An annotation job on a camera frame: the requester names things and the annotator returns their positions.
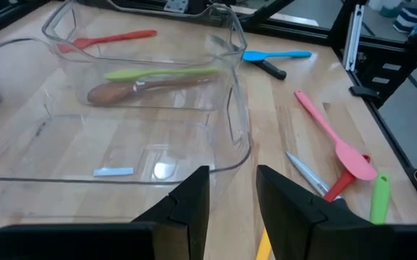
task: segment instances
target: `silver knife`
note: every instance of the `silver knife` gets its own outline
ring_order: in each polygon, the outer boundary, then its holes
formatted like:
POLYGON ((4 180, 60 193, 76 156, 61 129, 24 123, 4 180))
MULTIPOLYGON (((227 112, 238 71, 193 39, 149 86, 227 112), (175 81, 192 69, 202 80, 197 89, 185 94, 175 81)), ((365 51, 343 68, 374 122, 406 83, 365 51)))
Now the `silver knife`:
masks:
MULTIPOLYGON (((329 186, 311 169, 302 163, 297 157, 293 156, 289 152, 285 152, 288 159, 292 162, 293 166, 298 172, 308 181, 309 184, 317 191, 320 196, 324 196, 329 190, 329 186)), ((335 200, 342 199, 341 196, 337 196, 335 200)))

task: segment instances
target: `spatula head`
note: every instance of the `spatula head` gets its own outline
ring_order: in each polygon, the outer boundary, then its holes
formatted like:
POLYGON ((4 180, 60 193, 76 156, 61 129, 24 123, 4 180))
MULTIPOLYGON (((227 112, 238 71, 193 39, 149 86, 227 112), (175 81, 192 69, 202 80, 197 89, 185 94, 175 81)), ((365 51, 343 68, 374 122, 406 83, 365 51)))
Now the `spatula head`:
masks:
POLYGON ((262 61, 265 58, 267 58, 267 55, 261 51, 245 51, 242 56, 244 61, 262 61))
POLYGON ((376 178, 377 171, 356 149, 345 142, 338 142, 335 151, 341 163, 356 178, 364 181, 371 181, 376 178))

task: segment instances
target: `black bracket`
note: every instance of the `black bracket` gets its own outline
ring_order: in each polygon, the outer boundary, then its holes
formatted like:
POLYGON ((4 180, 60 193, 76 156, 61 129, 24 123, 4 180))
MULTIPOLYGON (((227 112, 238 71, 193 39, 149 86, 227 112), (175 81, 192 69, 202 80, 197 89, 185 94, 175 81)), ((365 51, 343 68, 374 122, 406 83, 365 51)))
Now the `black bracket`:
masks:
POLYGON ((378 95, 376 91, 373 91, 367 87, 361 87, 361 86, 350 87, 350 92, 353 96, 371 101, 375 105, 377 105, 377 103, 380 103, 382 101, 382 99, 380 98, 380 96, 378 95))
POLYGON ((272 65, 269 61, 266 61, 266 60, 250 61, 250 63, 264 70, 265 72, 267 72, 269 75, 273 76, 276 79, 284 80, 287 77, 287 72, 272 65))

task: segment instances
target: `black handle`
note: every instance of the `black handle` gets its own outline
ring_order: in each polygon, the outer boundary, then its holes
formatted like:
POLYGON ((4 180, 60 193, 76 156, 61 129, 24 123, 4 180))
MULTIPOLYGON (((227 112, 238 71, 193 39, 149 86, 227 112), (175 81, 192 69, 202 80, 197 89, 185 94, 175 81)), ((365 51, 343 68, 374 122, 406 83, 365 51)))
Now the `black handle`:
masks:
POLYGON ((252 63, 276 79, 284 80, 287 77, 287 72, 272 65, 269 61, 253 61, 252 63))

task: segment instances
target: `silicone spoon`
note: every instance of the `silicone spoon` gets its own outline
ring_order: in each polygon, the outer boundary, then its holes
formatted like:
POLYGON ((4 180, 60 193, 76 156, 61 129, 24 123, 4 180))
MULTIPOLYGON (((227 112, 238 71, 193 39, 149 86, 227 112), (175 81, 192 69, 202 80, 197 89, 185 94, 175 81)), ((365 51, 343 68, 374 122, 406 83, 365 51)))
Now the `silicone spoon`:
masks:
MULTIPOLYGON (((118 40, 131 40, 131 39, 138 39, 138 38, 146 38, 146 37, 152 37, 157 35, 156 30, 142 30, 142 31, 136 31, 136 32, 128 32, 120 35, 112 35, 112 36, 105 36, 100 38, 78 38, 73 41, 73 45, 75 45, 77 48, 83 49, 88 46, 97 44, 97 43, 110 43, 113 41, 118 40)), ((70 51, 73 51, 74 49, 71 48, 68 45, 59 44, 59 50, 62 53, 68 53, 70 51)))
MULTIPOLYGON (((368 155, 363 155, 364 159, 370 163, 370 157, 368 155)), ((343 174, 338 178, 337 182, 333 184, 332 188, 324 195, 324 199, 328 202, 333 202, 333 200, 342 193, 350 184, 356 180, 356 177, 351 174, 347 169, 343 171, 343 174)))
POLYGON ((188 74, 188 75, 206 75, 218 73, 217 67, 208 67, 202 69, 123 69, 109 72, 104 75, 107 80, 112 82, 134 81, 140 77, 160 74, 188 74))
POLYGON ((182 79, 163 80, 155 82, 109 82, 100 84, 87 94, 87 100, 92 104, 110 105, 125 98, 130 98, 139 92, 154 87, 188 87, 214 80, 217 75, 186 77, 182 79))
POLYGON ((370 221, 374 224, 384 224, 390 205, 390 178, 379 173, 375 178, 372 203, 370 207, 370 221))
POLYGON ((283 51, 264 53, 261 51, 245 51, 242 59, 244 61, 262 61, 269 57, 308 58, 312 55, 309 51, 283 51))
POLYGON ((295 96, 330 137, 332 137, 335 142, 335 152, 345 168, 361 180, 370 181, 375 179, 377 176, 375 169, 364 159, 361 153, 345 143, 337 133, 333 131, 332 127, 325 121, 324 117, 314 107, 310 99, 300 90, 295 91, 295 96))

